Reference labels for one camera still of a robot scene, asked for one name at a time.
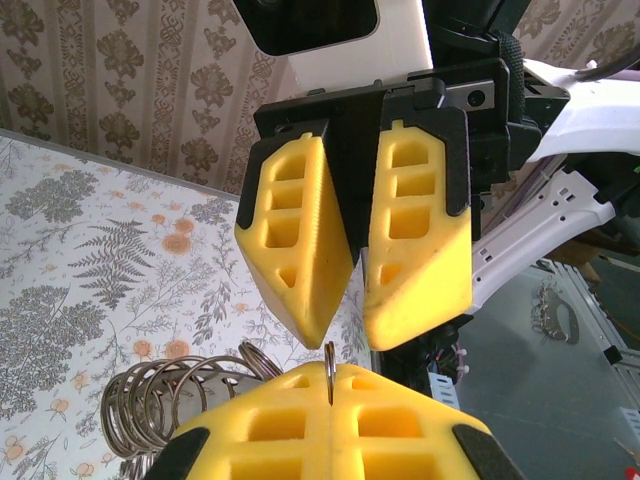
floral wallpaper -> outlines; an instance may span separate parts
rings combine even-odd
[[[0,0],[0,127],[239,194],[253,112],[299,91],[231,0]],[[632,0],[532,0],[528,58],[582,68],[640,41]]]
[[[322,358],[262,302],[235,202],[119,165],[0,137],[0,478],[117,479],[98,407],[134,363],[243,339],[285,370]],[[327,340],[370,367],[362,292],[358,268]]]

black cable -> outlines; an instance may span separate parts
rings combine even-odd
[[[640,43],[620,58],[613,60],[606,65],[602,65],[601,67],[578,70],[573,74],[573,77],[578,82],[595,82],[596,80],[602,80],[610,77],[611,75],[615,75],[638,62],[640,62]]]

damask wallpaper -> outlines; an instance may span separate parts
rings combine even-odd
[[[0,0],[0,126],[239,193],[252,114],[300,94],[231,0]],[[533,0],[528,58],[579,68],[640,41],[635,0]]]

black rubber pad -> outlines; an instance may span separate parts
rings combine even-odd
[[[453,434],[480,480],[524,480],[495,438],[469,425],[456,425]]]
[[[209,430],[204,427],[174,438],[160,452],[144,480],[186,480],[208,438]]]

yellow 3d-printed part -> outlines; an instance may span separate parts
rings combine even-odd
[[[381,132],[369,227],[364,322],[396,347],[471,306],[471,213],[446,211],[442,141],[401,121]]]
[[[262,164],[253,223],[235,236],[266,305],[318,348],[353,271],[321,137],[305,133]]]
[[[324,364],[316,362],[199,415],[174,438],[209,430],[180,480],[477,479],[452,432],[460,424],[490,433],[465,413],[353,365],[338,366],[331,406]]]

